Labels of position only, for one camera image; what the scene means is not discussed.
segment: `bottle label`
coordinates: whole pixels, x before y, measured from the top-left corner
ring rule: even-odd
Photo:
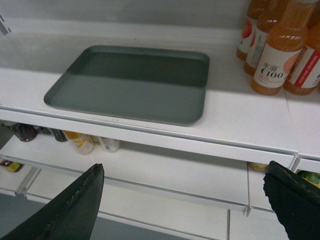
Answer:
[[[289,82],[299,88],[317,86],[320,82],[320,51],[306,46],[299,58],[299,63],[292,68]]]
[[[245,18],[244,26],[242,29],[242,39],[238,49],[243,53],[248,53],[250,46],[253,44],[253,38],[256,32],[257,20],[250,17]]]
[[[256,68],[261,58],[262,52],[264,51],[268,33],[261,31],[259,28],[255,30],[255,36],[253,38],[253,45],[250,47],[248,55],[246,57],[246,63]]]
[[[253,79],[266,88],[281,87],[296,62],[300,51],[280,51],[267,43]]]

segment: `shelf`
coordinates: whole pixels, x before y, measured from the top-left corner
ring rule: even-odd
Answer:
[[[264,192],[265,174],[265,171],[256,171],[248,167],[250,206],[272,211],[269,199]]]
[[[29,165],[24,165],[18,172],[10,172],[0,166],[0,194],[10,196],[24,194],[28,189],[29,180],[36,174],[36,169]]]
[[[294,123],[301,158],[320,161],[319,119],[320,93],[316,88],[310,95],[297,96],[286,92],[288,108]]]
[[[0,150],[0,156],[68,174],[82,173],[102,163],[109,179],[177,193],[190,201],[226,209],[243,211],[248,205],[247,164],[233,159],[124,141],[113,153],[96,144],[93,152],[80,155],[69,142],[57,142],[45,134],[38,134],[30,142],[14,136]]]
[[[0,44],[0,114],[5,120],[241,161],[274,160],[285,167],[297,153],[284,91],[271,97],[254,93],[243,62],[235,57],[235,44],[40,33],[10,33]],[[47,106],[45,93],[85,48],[96,44],[207,54],[210,69],[202,118],[183,127]]]
[[[43,169],[27,192],[29,200],[47,203],[80,174]],[[225,240],[227,210],[176,199],[154,189],[105,179],[99,217],[192,239]]]
[[[230,213],[229,240],[289,240],[285,227],[277,220]]]

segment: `juice bottle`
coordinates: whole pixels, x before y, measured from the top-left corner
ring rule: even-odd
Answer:
[[[261,13],[268,6],[270,0],[251,0],[242,29],[242,40],[236,51],[236,55],[241,60],[246,60],[247,54],[254,37],[257,21]]]
[[[320,23],[320,1],[318,1],[318,3],[316,4],[313,14],[310,17],[310,20],[308,22],[308,28],[311,29],[318,23]]]
[[[284,84],[307,37],[307,24],[318,0],[291,0],[281,20],[269,32],[251,80],[259,94],[275,95]]]
[[[320,81],[320,23],[311,28],[306,46],[284,82],[284,89],[296,95],[308,95]]]
[[[87,155],[94,149],[94,144],[87,134],[66,130],[63,133],[79,154]]]
[[[283,16],[288,3],[289,0],[270,0],[268,7],[260,15],[256,25],[253,45],[249,49],[244,64],[244,70],[248,74],[252,76],[255,75],[259,60],[267,41],[268,34],[272,27]]]

